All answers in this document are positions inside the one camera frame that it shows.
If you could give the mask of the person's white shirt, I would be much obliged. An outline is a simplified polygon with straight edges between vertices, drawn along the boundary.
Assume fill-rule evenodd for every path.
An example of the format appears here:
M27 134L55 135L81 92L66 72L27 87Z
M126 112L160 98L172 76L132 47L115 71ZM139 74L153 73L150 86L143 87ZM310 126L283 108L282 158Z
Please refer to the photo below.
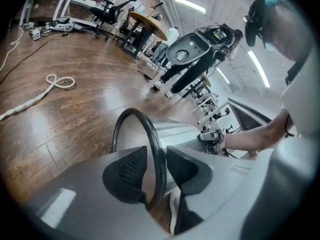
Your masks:
M281 97L298 133L320 135L320 51L313 47Z

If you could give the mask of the person's right forearm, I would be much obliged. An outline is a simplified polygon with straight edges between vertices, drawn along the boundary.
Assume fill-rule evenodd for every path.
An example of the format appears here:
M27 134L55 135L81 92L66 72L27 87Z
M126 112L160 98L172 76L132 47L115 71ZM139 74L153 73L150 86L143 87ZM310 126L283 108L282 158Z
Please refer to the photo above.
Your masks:
M289 112L281 108L268 124L239 133L228 133L220 144L223 149L260 152L274 147L294 125Z

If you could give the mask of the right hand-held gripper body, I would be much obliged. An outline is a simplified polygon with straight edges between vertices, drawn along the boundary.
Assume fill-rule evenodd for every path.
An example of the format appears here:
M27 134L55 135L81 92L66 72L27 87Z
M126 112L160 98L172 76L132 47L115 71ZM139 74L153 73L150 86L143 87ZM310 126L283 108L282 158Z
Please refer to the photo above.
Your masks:
M210 131L208 133L207 152L212 155L223 155L225 138L221 130Z

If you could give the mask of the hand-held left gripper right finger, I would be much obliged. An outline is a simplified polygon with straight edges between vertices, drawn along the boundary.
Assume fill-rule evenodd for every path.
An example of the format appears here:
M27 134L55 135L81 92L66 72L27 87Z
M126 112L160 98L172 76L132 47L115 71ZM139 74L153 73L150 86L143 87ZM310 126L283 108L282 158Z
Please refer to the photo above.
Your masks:
M213 170L175 146L166 148L167 169L184 195L197 195L211 182Z

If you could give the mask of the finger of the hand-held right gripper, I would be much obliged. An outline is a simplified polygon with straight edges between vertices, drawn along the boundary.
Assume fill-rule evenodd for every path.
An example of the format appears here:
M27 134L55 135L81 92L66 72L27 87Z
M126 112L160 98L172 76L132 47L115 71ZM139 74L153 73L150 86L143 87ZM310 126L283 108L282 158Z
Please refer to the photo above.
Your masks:
M216 141L218 138L217 132L202 132L197 136L198 140L200 141Z

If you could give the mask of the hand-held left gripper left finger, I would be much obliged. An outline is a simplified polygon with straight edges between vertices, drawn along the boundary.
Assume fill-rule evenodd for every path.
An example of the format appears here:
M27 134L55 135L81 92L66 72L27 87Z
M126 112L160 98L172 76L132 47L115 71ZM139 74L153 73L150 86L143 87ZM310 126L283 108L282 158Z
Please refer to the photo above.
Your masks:
M117 200L128 203L146 203L142 191L143 178L148 167L147 147L128 150L128 154L109 164L102 173L104 187Z

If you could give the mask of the metal waste bin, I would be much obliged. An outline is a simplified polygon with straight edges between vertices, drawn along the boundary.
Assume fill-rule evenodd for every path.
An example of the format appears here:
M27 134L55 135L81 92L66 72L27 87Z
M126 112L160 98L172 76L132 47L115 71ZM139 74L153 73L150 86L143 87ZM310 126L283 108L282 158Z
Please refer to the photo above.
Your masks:
M147 116L136 108L128 108L120 114L113 131L111 150L119 152L146 147L147 167L142 191L148 210L157 206L177 186L167 169L167 147L180 146L204 152L204 144L197 139L199 133L193 125Z

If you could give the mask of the cream oval table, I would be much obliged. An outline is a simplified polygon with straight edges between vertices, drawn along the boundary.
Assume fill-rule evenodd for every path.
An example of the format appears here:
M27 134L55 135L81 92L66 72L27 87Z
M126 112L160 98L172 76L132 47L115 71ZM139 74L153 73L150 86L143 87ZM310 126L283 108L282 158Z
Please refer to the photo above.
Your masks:
M193 85L190 90L188 90L183 96L182 98L186 98L188 95L190 95L193 91L195 91L197 89L197 87L199 87L201 84L204 84L207 87L211 87L211 83L208 79L208 77L206 76L206 74L201 74L199 77L199 81Z

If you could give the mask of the round wooden table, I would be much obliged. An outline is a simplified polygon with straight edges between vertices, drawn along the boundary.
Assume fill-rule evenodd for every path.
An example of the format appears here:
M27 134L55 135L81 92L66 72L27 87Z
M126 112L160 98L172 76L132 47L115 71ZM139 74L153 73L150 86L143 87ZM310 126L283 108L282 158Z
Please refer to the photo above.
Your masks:
M138 54L142 50L144 44L151 37L152 34L154 34L156 37L158 37L162 41L168 40L166 31L162 28L162 24L159 20L152 18L150 16L144 16L135 11L131 11L129 13L129 16L133 20L135 20L135 24L130 29L128 34L125 36L120 48L122 51L130 55L132 59L140 60L140 58L138 57ZM142 26L143 28L145 28L147 35L145 36L145 38L142 39L142 41L140 42L139 46L135 49L135 51L131 52L130 50L125 49L125 46L128 43L128 40L132 37L134 31L138 26Z

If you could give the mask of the ceiling light strip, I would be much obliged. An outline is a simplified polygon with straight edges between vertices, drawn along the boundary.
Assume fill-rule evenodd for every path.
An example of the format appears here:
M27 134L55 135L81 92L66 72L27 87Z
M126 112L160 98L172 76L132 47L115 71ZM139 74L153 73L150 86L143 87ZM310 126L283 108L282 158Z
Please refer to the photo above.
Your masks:
M196 4L196 3L193 3L191 1L188 1L188 0L174 0L174 1L177 2L177 3L183 4L185 6L188 6L190 8L193 8L193 9L195 9L195 10L197 10L197 11L203 13L203 14L206 13L206 9L204 7L202 7L202 6L200 6L200 5Z
M264 83L264 86L266 88L270 88L269 80L268 80L266 73L265 73L262 65L260 64L258 58L256 57L256 55L254 54L254 52L252 50L248 51L247 53L248 53L249 57L251 58L251 60L253 61L255 67L257 68L257 70L260 74L260 77Z
M225 82L229 85L230 81L228 80L228 78L225 76L225 74L217 67L216 70L220 73L220 75L222 76L222 78L225 80Z

